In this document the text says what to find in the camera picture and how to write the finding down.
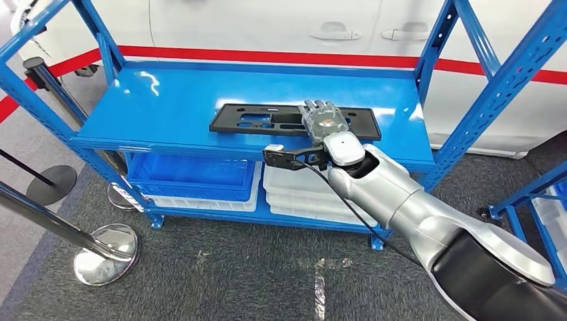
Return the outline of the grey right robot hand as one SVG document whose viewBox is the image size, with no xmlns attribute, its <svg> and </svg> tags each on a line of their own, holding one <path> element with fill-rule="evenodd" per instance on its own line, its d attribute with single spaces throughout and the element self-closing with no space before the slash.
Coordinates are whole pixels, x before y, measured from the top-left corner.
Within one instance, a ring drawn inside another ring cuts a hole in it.
<svg viewBox="0 0 567 321">
<path fill-rule="evenodd" d="M 341 110 L 331 101 L 305 100 L 298 110 L 313 146 L 323 145 L 324 138 L 331 134 L 349 131 Z"/>
</svg>

